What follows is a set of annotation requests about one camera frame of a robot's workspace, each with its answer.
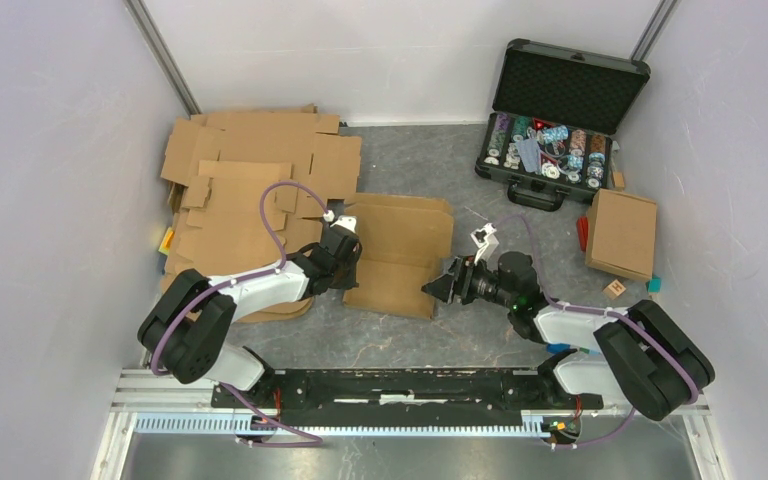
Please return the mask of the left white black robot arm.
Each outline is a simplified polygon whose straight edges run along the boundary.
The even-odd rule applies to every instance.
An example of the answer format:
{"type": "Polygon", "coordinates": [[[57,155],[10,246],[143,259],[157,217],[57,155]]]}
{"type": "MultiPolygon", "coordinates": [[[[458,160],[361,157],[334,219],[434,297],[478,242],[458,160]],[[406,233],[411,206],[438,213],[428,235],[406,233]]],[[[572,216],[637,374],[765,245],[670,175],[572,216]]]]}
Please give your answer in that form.
{"type": "Polygon", "coordinates": [[[319,241],[267,267],[207,277],[195,269],[178,274],[138,329],[137,339],[154,366],[182,384],[200,379],[235,387],[250,407],[266,405],[274,381],[250,349],[227,342],[231,324],[269,307],[308,300],[329,289],[356,287],[362,245],[353,216],[328,225],[319,241]]]}

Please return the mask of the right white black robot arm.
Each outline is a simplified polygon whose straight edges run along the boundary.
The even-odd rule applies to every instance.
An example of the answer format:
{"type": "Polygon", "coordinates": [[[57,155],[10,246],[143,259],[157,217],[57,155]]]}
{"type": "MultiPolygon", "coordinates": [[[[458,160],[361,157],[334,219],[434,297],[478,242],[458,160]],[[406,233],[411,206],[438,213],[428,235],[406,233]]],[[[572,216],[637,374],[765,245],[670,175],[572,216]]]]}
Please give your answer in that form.
{"type": "Polygon", "coordinates": [[[531,256],[522,252],[502,254],[496,268],[459,256],[421,290],[447,304],[501,306],[520,337],[565,345],[538,368],[538,396],[551,408],[593,395],[625,401],[659,421],[694,403],[716,378],[711,361],[655,301],[620,309],[562,302],[544,292],[531,256]]]}

